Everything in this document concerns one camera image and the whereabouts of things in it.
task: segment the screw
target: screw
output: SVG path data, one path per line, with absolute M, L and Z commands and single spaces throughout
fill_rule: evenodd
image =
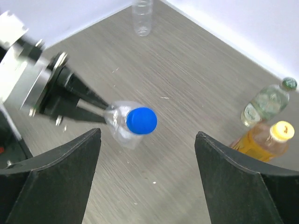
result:
M 42 47 L 43 46 L 43 40 L 40 39 L 37 43 L 36 43 L 36 47 Z
M 4 46 L 8 48 L 8 47 L 9 47 L 9 42 L 6 41 L 6 42 L 4 43 Z
M 59 125 L 61 124 L 61 121 L 62 121 L 62 116 L 59 115 L 59 116 L 57 117 L 57 119 L 56 119 L 56 123 L 55 123 L 55 125 L 56 125 L 56 126 L 59 126 Z
M 31 109 L 29 110 L 29 116 L 30 116 L 30 117 L 34 117 L 35 114 L 36 114 L 36 109 L 31 108 Z
M 59 66 L 63 66 L 64 64 L 66 64 L 68 58 L 67 58 L 67 53 L 66 52 L 62 52 L 60 54 L 60 56 L 58 57 L 58 60 L 54 66 L 54 68 L 56 69 Z

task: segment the orange juice bottle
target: orange juice bottle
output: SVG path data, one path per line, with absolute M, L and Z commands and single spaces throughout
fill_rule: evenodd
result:
M 287 151 L 287 141 L 294 134 L 293 126 L 286 121 L 280 121 L 272 126 L 259 123 L 230 147 L 257 160 L 269 162 Z

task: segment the bottle cap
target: bottle cap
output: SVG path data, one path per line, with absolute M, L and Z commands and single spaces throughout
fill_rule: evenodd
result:
M 295 129 L 286 121 L 280 121 L 271 127 L 271 135 L 279 141 L 287 141 L 291 139 L 294 134 Z
M 127 115 L 127 126 L 134 134 L 149 134 L 157 127 L 157 116 L 152 109 L 139 107 Z
M 294 78 L 290 78 L 290 77 L 284 78 L 281 84 L 288 91 L 293 91 L 297 89 L 297 82 Z

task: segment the robotic arm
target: robotic arm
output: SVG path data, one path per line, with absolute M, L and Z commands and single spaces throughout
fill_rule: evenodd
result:
M 28 116 L 44 115 L 60 125 L 63 118 L 105 123 L 102 116 L 77 106 L 80 99 L 105 110 L 108 103 L 67 66 L 67 54 L 41 57 L 42 40 L 34 42 L 12 13 L 0 15 L 0 103 Z

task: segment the blue bottle cap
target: blue bottle cap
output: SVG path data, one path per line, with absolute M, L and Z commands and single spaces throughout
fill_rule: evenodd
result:
M 147 107 L 139 107 L 129 112 L 127 116 L 128 129 L 134 134 L 149 134 L 157 127 L 155 112 Z

